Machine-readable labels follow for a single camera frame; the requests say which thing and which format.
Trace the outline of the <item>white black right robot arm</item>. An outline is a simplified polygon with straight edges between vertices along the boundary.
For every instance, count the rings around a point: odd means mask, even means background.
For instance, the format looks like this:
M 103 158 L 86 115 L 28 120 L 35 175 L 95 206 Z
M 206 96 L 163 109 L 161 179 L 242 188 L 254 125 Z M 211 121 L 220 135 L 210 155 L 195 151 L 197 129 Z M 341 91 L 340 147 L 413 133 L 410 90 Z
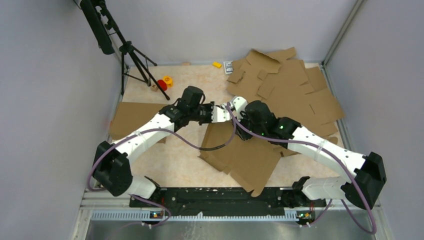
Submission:
M 242 140 L 256 137 L 292 152 L 308 156 L 338 173 L 338 177 L 302 177 L 292 187 L 293 200 L 307 206 L 312 200 L 337 199 L 349 201 L 361 209 L 372 209 L 387 181 L 383 158 L 340 147 L 289 118 L 276 117 L 259 100 L 248 102 L 237 96 L 233 106 Z

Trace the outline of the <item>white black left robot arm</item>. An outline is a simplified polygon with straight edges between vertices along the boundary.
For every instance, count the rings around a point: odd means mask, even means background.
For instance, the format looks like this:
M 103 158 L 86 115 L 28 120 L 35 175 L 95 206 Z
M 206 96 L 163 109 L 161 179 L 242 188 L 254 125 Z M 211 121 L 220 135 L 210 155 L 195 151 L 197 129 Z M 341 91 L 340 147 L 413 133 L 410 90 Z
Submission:
M 188 86 L 173 104 L 162 107 L 146 124 L 128 136 L 97 146 L 91 176 L 112 196 L 137 195 L 149 207 L 160 202 L 158 184 L 150 178 L 133 176 L 132 166 L 144 152 L 190 122 L 213 121 L 214 101 L 205 102 L 204 92 Z

